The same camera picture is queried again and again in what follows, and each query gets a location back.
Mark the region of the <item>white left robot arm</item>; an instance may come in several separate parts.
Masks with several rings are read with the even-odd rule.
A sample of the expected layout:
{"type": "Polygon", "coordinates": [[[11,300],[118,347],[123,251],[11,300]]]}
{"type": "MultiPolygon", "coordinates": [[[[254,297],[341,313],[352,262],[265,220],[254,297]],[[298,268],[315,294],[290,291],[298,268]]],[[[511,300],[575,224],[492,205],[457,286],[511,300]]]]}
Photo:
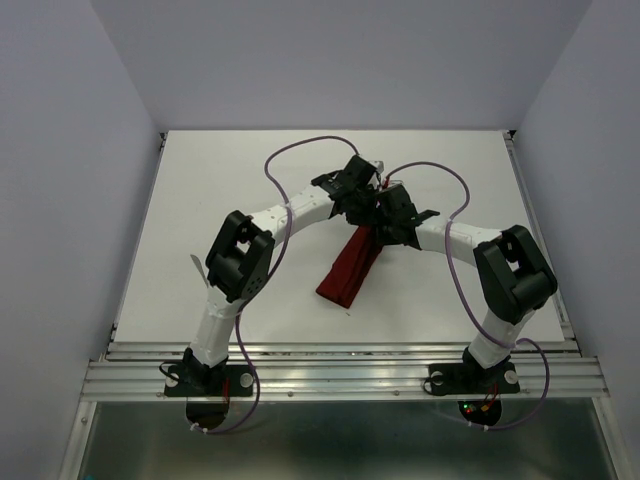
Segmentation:
{"type": "Polygon", "coordinates": [[[221,386],[236,318],[266,286],[274,250],[299,231],[336,215],[356,220],[373,213],[383,171],[381,161],[355,155],[343,169],[316,177],[281,204],[249,215],[239,210],[227,215],[205,259],[207,302],[182,359],[188,382],[199,393],[210,394],[221,386]]]}

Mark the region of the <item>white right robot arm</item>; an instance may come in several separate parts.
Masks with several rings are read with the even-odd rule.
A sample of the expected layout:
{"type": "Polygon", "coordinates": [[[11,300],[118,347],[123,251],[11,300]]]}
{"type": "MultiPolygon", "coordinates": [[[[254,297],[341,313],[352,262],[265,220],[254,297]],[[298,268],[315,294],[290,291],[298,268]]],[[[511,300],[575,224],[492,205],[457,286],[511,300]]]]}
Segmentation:
{"type": "Polygon", "coordinates": [[[467,348],[472,358],[460,366],[463,384],[482,390],[496,378],[496,368],[515,347],[525,323],[541,309],[558,283],[531,232],[514,225],[505,230],[477,227],[419,212],[405,187],[395,184],[377,194],[375,231],[384,245],[405,245],[446,257],[454,287],[465,309],[454,262],[476,268],[486,303],[478,334],[467,348]]]}

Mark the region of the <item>dark red cloth napkin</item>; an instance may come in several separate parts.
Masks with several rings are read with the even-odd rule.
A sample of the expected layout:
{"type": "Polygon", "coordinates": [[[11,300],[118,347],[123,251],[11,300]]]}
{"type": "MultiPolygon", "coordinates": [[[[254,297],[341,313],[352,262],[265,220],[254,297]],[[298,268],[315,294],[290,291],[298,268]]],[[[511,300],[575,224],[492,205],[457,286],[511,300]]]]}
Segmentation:
{"type": "Polygon", "coordinates": [[[316,294],[349,309],[382,249],[372,227],[358,227],[316,288],[316,294]]]}

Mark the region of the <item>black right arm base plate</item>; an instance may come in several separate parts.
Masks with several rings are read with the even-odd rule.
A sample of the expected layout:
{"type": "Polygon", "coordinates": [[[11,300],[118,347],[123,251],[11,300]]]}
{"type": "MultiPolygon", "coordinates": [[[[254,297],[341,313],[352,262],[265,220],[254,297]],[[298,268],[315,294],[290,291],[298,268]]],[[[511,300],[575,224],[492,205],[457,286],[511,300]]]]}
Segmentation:
{"type": "Polygon", "coordinates": [[[486,393],[517,394],[519,378],[511,362],[489,369],[469,363],[436,363],[427,366],[428,376],[423,390],[433,396],[484,395],[486,393]]]}

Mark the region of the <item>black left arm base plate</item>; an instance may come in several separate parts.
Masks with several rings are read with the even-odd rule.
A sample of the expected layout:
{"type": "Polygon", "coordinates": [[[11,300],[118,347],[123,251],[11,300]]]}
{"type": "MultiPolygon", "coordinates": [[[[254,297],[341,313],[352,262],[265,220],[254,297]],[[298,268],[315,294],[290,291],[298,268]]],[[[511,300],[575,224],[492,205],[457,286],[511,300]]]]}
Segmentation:
{"type": "Polygon", "coordinates": [[[249,398],[254,394],[255,380],[247,365],[223,366],[212,374],[197,378],[180,362],[162,363],[158,367],[164,376],[164,395],[169,398],[249,398]]]}

